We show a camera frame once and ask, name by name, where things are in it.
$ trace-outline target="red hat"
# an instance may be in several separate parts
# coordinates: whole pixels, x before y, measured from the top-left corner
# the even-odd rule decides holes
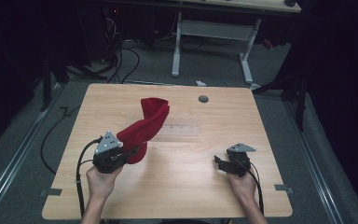
[[[142,99],[141,105],[144,119],[136,121],[117,134],[117,139],[123,143],[124,152],[139,147],[138,152],[130,156],[128,164],[135,164],[144,158],[147,141],[158,133],[170,111],[168,101],[159,98]]]

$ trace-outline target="wooden table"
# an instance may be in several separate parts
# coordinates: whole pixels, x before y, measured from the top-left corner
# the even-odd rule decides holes
[[[209,98],[201,103],[199,96]],[[217,170],[216,155],[237,143],[255,147],[248,156],[260,174],[266,217],[288,217],[292,207],[274,159],[252,92],[244,88],[91,84],[52,184],[46,219],[80,219],[76,163],[83,147],[107,131],[125,129],[142,116],[140,100],[158,97],[170,102],[170,114],[148,144],[145,158],[125,165],[103,210],[103,218],[244,217],[227,175]],[[91,147],[84,160],[92,159]],[[85,203],[89,197],[82,166]]]

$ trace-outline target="gray carpet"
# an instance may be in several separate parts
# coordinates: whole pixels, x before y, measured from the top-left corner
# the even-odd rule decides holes
[[[267,50],[255,45],[249,64],[256,84],[262,85],[275,78],[285,54],[290,46]],[[197,50],[183,50],[181,74],[171,77],[172,47],[156,45],[154,48],[138,45],[135,50],[141,61],[128,81],[149,81],[176,85],[196,85],[201,80],[207,86],[249,87],[244,83],[241,65],[236,54],[210,52],[208,46]],[[123,50],[121,78],[136,65],[135,55]],[[40,131],[37,133],[31,150],[20,170],[15,175],[5,196],[0,202],[0,223],[77,223],[78,220],[51,221],[41,217],[46,198],[39,196],[41,189],[48,189],[53,174],[40,159],[40,148],[50,128],[62,118],[62,106],[69,110],[81,105],[86,88],[90,83],[101,82],[84,77],[71,76],[71,81],[63,88],[62,94],[51,107]],[[12,120],[0,139],[0,176],[11,158],[20,147],[21,141],[39,115],[42,106],[41,85],[35,89],[35,98]],[[268,91],[256,95],[256,103],[265,125],[268,139],[280,168],[283,182],[293,189],[289,194],[293,206],[290,217],[269,218],[269,223],[330,223],[323,202],[315,188],[305,161],[296,128],[288,115],[278,91]],[[44,147],[47,163],[56,170],[66,141],[76,119],[76,112],[64,119],[48,136]],[[317,119],[311,100],[307,99],[304,117],[305,136],[314,156],[323,171],[324,178],[340,209],[343,222],[358,223],[358,201],[345,176]],[[246,218],[238,218],[235,223],[247,223]]]

